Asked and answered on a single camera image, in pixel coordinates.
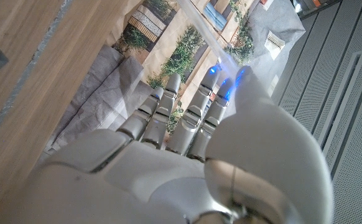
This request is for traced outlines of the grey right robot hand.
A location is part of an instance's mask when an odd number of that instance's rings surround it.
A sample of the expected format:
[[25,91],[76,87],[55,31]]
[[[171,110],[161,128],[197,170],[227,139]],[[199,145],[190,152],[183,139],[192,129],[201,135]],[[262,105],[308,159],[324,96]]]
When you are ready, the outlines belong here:
[[165,149],[151,94],[115,131],[98,129],[36,167],[0,223],[330,223],[333,187],[312,134],[249,66],[204,113],[192,103]]

